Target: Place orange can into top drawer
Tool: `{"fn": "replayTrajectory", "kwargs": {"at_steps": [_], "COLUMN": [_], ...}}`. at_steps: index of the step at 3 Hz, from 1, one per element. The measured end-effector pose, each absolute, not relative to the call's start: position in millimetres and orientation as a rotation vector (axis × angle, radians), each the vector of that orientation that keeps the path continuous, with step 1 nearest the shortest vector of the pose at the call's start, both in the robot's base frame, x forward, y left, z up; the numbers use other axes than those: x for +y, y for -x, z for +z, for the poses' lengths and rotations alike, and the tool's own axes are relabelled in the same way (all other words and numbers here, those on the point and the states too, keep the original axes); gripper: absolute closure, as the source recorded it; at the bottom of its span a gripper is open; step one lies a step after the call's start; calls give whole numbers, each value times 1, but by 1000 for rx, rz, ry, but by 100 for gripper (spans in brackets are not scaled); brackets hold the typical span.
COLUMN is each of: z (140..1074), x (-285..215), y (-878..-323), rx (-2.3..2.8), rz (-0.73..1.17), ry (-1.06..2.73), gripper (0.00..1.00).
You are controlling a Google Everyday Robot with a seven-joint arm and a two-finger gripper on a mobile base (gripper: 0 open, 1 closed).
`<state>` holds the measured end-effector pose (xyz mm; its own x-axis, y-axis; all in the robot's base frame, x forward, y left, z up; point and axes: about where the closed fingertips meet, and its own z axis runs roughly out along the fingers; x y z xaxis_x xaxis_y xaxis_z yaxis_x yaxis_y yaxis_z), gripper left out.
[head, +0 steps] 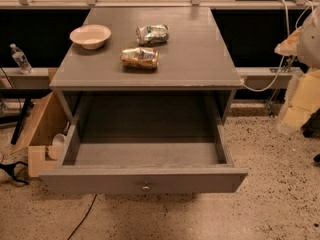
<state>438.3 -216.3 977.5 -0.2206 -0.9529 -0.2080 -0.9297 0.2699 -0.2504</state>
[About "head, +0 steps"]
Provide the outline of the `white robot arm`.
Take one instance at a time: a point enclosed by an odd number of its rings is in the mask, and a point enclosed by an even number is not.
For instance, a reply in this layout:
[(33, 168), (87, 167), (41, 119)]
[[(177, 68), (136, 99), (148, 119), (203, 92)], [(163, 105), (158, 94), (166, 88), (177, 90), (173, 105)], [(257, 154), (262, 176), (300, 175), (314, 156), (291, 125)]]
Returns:
[(278, 130), (298, 131), (320, 109), (320, 6), (317, 6), (287, 39), (278, 44), (279, 55), (296, 56), (308, 67), (302, 76), (289, 81), (285, 104), (279, 113)]

